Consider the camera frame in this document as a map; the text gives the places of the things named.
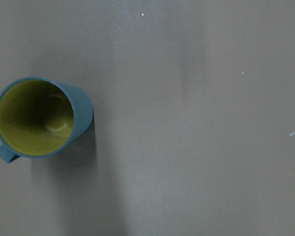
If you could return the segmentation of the blue mug yellow inside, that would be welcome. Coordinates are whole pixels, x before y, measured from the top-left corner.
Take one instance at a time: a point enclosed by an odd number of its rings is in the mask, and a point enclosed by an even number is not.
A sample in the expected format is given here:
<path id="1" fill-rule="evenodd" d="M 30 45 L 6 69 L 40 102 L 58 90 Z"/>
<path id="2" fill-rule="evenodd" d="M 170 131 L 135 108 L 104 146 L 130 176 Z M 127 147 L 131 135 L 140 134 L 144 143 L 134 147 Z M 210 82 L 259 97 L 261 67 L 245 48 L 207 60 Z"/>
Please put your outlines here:
<path id="1" fill-rule="evenodd" d="M 80 88 L 25 77 L 0 93 L 0 158 L 45 158 L 60 152 L 91 125 L 93 106 Z"/>

